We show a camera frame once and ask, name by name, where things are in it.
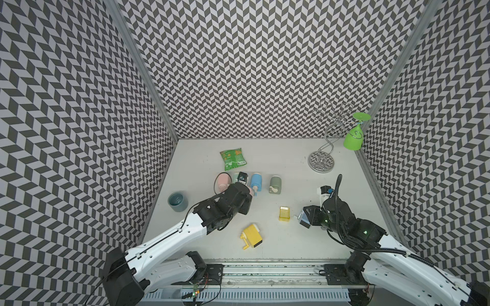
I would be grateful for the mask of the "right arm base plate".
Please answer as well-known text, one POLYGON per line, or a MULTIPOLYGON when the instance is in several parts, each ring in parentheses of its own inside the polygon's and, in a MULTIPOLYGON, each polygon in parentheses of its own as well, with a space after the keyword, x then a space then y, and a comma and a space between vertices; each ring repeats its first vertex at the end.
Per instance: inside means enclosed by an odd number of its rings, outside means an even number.
POLYGON ((344 264, 326 264, 323 266, 328 285, 367 286, 360 270, 346 267, 344 264))

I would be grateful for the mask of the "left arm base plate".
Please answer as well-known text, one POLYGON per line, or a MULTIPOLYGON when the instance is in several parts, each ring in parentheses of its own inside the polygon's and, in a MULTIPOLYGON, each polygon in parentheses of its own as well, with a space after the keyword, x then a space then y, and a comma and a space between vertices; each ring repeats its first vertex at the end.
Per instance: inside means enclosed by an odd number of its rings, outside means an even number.
POLYGON ((208 285, 220 285, 223 279, 224 265, 222 264, 210 264, 205 268, 198 268, 197 271, 191 276, 190 280, 184 282, 184 284, 204 284, 208 285))

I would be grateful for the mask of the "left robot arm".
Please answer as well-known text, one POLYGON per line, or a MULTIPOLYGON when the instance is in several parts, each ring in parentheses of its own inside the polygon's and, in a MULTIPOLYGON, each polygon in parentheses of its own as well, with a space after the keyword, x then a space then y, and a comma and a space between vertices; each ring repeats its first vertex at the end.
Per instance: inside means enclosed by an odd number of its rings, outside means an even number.
POLYGON ((192 206, 186 217, 159 236, 127 251, 108 253, 102 286, 109 305, 136 305, 154 289, 177 283, 198 284, 207 265, 196 251, 171 260, 185 245, 226 228, 236 214, 246 215, 253 197, 236 182, 222 193, 192 206))

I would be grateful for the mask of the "light blue pencil sharpener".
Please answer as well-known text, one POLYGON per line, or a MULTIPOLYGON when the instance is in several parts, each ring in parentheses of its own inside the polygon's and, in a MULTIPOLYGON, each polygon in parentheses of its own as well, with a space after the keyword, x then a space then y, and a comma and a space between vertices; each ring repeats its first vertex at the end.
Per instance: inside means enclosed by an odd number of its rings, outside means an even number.
POLYGON ((303 227, 309 229, 311 227, 310 221, 308 219, 308 216, 305 214, 305 212, 301 212, 299 216, 297 217, 299 224, 302 225, 303 227))

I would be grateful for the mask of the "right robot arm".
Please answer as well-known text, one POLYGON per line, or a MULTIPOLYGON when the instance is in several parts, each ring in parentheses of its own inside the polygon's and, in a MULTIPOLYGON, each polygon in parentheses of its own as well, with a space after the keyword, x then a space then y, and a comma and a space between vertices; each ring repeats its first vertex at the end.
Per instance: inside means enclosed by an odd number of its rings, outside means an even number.
POLYGON ((307 206, 299 215, 306 228, 319 226, 350 257, 343 265, 325 264, 329 283, 384 288, 414 305, 489 305, 489 286, 444 272, 409 250, 382 227, 355 216, 338 197, 307 206))

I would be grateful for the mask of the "yellow pencil sharpener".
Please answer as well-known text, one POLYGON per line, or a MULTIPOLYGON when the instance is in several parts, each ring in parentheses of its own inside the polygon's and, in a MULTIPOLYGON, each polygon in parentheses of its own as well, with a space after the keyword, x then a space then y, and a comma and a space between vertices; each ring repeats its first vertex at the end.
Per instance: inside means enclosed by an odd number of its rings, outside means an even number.
POLYGON ((245 243, 245 246, 242 248, 243 250, 250 247, 255 248, 263 242, 259 227, 255 223, 249 225, 242 231, 240 239, 245 243))

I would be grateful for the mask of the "sage green pencil sharpener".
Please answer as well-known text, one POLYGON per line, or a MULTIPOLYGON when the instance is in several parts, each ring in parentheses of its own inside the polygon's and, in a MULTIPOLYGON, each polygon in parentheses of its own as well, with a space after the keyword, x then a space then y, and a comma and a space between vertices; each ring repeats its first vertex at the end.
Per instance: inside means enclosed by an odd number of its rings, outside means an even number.
POLYGON ((282 190, 282 179, 280 176, 272 176, 269 183, 269 193, 280 195, 282 190))

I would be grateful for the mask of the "yellow transparent tray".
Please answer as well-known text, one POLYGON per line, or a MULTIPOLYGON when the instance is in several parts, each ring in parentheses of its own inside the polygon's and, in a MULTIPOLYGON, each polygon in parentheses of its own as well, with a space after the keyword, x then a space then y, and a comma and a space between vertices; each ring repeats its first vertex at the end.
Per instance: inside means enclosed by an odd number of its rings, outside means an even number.
POLYGON ((289 222, 290 220, 290 208, 280 207, 279 208, 279 220, 284 222, 289 222))

